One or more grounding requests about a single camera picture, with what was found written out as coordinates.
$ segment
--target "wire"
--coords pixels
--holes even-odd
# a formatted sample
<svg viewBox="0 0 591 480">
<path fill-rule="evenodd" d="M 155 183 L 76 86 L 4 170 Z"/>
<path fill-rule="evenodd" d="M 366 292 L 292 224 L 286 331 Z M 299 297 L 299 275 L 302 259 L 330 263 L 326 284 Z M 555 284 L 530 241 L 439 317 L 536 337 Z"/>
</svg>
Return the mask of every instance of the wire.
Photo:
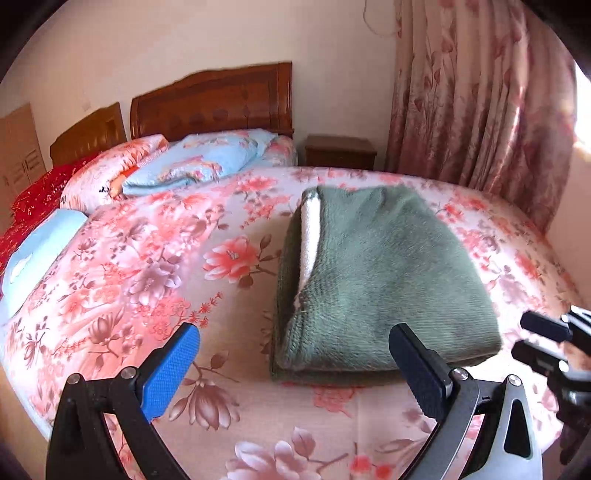
<svg viewBox="0 0 591 480">
<path fill-rule="evenodd" d="M 372 26 L 369 25 L 369 23 L 368 23 L 368 19 L 366 17 L 367 11 L 368 11 L 368 0 L 365 0 L 365 5 L 363 6 L 363 21 L 371 33 L 373 33 L 374 35 L 377 35 L 378 37 L 382 37 L 382 38 L 390 38 L 390 37 L 393 37 L 394 35 L 396 35 L 396 29 L 394 29 L 394 31 L 389 34 L 380 33 L 380 32 L 375 31 L 372 28 Z"/>
</svg>

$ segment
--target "wooden cabinet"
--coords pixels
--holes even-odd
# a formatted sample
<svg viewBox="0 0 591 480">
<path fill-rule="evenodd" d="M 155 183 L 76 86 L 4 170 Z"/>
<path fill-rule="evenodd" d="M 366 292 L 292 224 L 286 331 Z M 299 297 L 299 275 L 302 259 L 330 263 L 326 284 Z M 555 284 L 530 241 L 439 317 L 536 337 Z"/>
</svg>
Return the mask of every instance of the wooden cabinet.
<svg viewBox="0 0 591 480">
<path fill-rule="evenodd" d="M 0 118 L 0 233 L 12 222 L 14 199 L 46 172 L 31 106 Z"/>
<path fill-rule="evenodd" d="M 377 152 L 366 138 L 309 135 L 305 165 L 373 170 Z"/>
</svg>

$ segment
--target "screw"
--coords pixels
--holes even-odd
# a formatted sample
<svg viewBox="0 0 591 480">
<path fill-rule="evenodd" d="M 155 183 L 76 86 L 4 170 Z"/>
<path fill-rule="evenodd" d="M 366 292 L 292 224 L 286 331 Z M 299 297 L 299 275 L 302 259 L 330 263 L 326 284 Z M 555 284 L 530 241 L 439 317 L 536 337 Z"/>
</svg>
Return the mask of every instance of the screw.
<svg viewBox="0 0 591 480">
<path fill-rule="evenodd" d="M 79 381 L 80 381 L 80 374 L 71 374 L 67 380 L 67 382 L 70 385 L 76 385 Z"/>
<path fill-rule="evenodd" d="M 128 380 L 133 377 L 135 377 L 135 368 L 134 367 L 125 367 L 121 371 L 121 378 Z"/>
<path fill-rule="evenodd" d="M 466 372 L 463 368 L 454 368 L 453 375 L 458 380 L 468 380 L 468 377 L 470 376 L 468 375 L 468 372 Z"/>
<path fill-rule="evenodd" d="M 521 385 L 521 379 L 517 375 L 509 375 L 509 383 L 514 387 Z"/>
</svg>

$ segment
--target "light wooden headboard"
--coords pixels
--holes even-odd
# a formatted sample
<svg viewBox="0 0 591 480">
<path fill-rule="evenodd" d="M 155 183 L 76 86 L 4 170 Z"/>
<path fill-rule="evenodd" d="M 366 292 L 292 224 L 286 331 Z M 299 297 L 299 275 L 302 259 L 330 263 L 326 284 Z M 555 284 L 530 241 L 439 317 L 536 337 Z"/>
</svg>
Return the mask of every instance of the light wooden headboard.
<svg viewBox="0 0 591 480">
<path fill-rule="evenodd" d="M 49 152 L 54 167 L 127 141 L 119 102 L 99 108 L 63 132 Z"/>
</svg>

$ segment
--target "pink floral pillow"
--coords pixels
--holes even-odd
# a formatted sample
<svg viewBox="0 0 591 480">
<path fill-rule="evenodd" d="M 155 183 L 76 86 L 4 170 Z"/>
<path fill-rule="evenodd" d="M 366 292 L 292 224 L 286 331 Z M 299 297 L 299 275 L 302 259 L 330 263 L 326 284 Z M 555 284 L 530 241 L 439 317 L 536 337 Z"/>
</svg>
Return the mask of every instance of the pink floral pillow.
<svg viewBox="0 0 591 480">
<path fill-rule="evenodd" d="M 91 215 L 98 207 L 113 203 L 111 182 L 166 146 L 168 141 L 162 135 L 152 135 L 101 153 L 72 176 L 62 193 L 60 207 Z"/>
</svg>

